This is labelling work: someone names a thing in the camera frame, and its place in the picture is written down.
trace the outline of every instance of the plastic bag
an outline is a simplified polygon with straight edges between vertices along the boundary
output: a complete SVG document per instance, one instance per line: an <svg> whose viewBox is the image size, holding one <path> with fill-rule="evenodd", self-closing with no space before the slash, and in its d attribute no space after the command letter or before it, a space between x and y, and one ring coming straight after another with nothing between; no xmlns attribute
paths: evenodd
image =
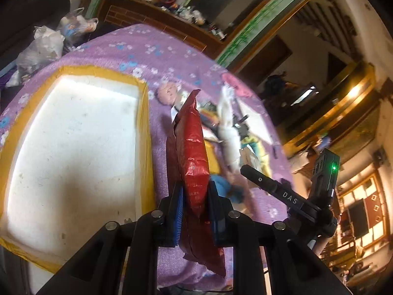
<svg viewBox="0 0 393 295"><path fill-rule="evenodd" d="M64 36L48 27L36 27L34 41L16 59L18 75L22 82L34 72L61 58Z"/></svg>
<svg viewBox="0 0 393 295"><path fill-rule="evenodd" d="M62 17L57 29L64 35L66 39L66 48L72 51L75 44L80 40L81 36L85 33L90 33L95 31L98 24L98 19L88 19L86 20L82 16L84 8L78 8L71 11L66 16Z"/></svg>
<svg viewBox="0 0 393 295"><path fill-rule="evenodd" d="M298 170L302 169L304 165L307 165L309 163L307 155L308 151L305 150L296 154L288 160L291 173L296 173Z"/></svg>
<svg viewBox="0 0 393 295"><path fill-rule="evenodd" d="M10 88L11 86L18 86L21 84L21 79L19 75L19 71L16 70L13 75L9 78L8 82L5 84L6 88Z"/></svg>
<svg viewBox="0 0 393 295"><path fill-rule="evenodd" d="M221 88L217 115L219 139L222 141L225 164L229 165L231 172L240 171L240 135L237 128L233 127L233 109L231 104L232 89L228 85Z"/></svg>
<svg viewBox="0 0 393 295"><path fill-rule="evenodd" d="M194 90L172 123L167 139L167 175L169 192L176 181L184 183L185 207L179 246L184 258L205 265L208 270L225 277L224 251L217 248L211 234L206 199L209 163L197 110Z"/></svg>

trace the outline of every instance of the television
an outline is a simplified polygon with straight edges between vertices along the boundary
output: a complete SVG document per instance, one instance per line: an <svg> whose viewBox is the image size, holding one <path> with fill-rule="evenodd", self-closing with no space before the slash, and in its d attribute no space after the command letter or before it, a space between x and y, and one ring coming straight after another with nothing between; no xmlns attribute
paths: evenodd
<svg viewBox="0 0 393 295"><path fill-rule="evenodd" d="M349 206L348 213L355 239L365 236L369 232L369 224L364 200L361 199Z"/></svg>

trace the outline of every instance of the yellow border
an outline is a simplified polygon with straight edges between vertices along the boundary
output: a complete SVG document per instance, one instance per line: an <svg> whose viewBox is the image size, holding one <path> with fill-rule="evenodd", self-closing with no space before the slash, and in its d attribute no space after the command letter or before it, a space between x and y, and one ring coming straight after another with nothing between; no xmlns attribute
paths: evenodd
<svg viewBox="0 0 393 295"><path fill-rule="evenodd" d="M14 121L2 151L0 152L0 216L4 211L4 200L7 188L7 182L11 166L14 158L14 153L19 144L19 140L23 131L34 114L36 108L49 91L52 84L62 75L93 75L110 80L116 80L122 83L132 84L138 86L140 92L139 106L136 119L136 127L139 130L140 152L138 163L140 172L140 194L141 194L141 211L145 214L155 208L154 200L154 183L153 183L153 164L151 154L151 138L150 138L150 124L149 124L149 99L148 87L146 83L137 78L122 74L109 69L99 68L96 66L64 66L53 73L45 82L41 84L39 89L31 95L29 102L22 109L19 117ZM31 255L12 244L8 240L0 237L0 245L13 252L16 255L28 260L37 266L46 269L52 273L60 269L60 265L44 261L34 255Z"/></svg>

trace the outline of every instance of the floral pattern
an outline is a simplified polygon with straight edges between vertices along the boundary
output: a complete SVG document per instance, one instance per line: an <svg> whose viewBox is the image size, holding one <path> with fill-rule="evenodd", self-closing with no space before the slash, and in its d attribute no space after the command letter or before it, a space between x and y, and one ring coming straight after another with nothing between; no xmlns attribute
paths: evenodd
<svg viewBox="0 0 393 295"><path fill-rule="evenodd" d="M25 84L11 101L7 109L0 115L0 150L10 134L9 130L15 119L23 107L27 105L30 95L34 94L57 69L62 66L78 65L101 66L135 76L146 82L149 88L149 122L157 200L168 194L165 142L170 125L170 106L159 103L155 95L157 88L163 83L175 82L187 92L200 88L198 101L217 103L223 83L235 81L238 86L235 92L236 90L242 92L237 96L242 97L243 102L261 114L270 131L273 143L277 147L280 146L274 126L267 116L262 102L247 86L222 66L164 32L147 25L137 24L96 38L82 45L79 50L81 49L84 51L70 52L42 69ZM240 116L236 102L233 109L235 114ZM282 150L276 147L277 158L275 158L272 146L268 144L264 144L264 146L270 155L270 167L274 178L283 177L291 180L292 177ZM254 220L272 223L286 217L286 207L274 197L264 194L257 188L251 189L250 193L250 207L253 208ZM172 250L159 250L157 281L160 285L168 286L187 281L188 284L194 284L198 289L207 290L222 287L231 278L233 271L231 249L225 250L226 280L218 276L205 278L206 267L196 263L187 263L182 257L183 253L178 247Z"/></svg>

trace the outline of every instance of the screw head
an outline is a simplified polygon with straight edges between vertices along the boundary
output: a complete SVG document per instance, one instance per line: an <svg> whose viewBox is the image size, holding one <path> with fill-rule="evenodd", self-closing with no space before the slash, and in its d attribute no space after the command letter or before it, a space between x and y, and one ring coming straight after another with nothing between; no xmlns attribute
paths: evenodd
<svg viewBox="0 0 393 295"><path fill-rule="evenodd" d="M151 213L151 216L154 217L154 218L160 218L163 215L164 215L164 213L162 211L160 211L160 210L154 210Z"/></svg>
<svg viewBox="0 0 393 295"><path fill-rule="evenodd" d="M228 216L229 216L230 218L239 218L239 217L240 217L240 212L238 212L238 211L230 211L230 212L228 213Z"/></svg>
<svg viewBox="0 0 393 295"><path fill-rule="evenodd" d="M117 223L116 222L108 222L105 224L105 228L107 230L114 230L115 228L117 228Z"/></svg>
<svg viewBox="0 0 393 295"><path fill-rule="evenodd" d="M285 230L286 225L285 225L284 222L277 221L277 222L274 222L274 227L275 227L276 229L278 229L278 230Z"/></svg>

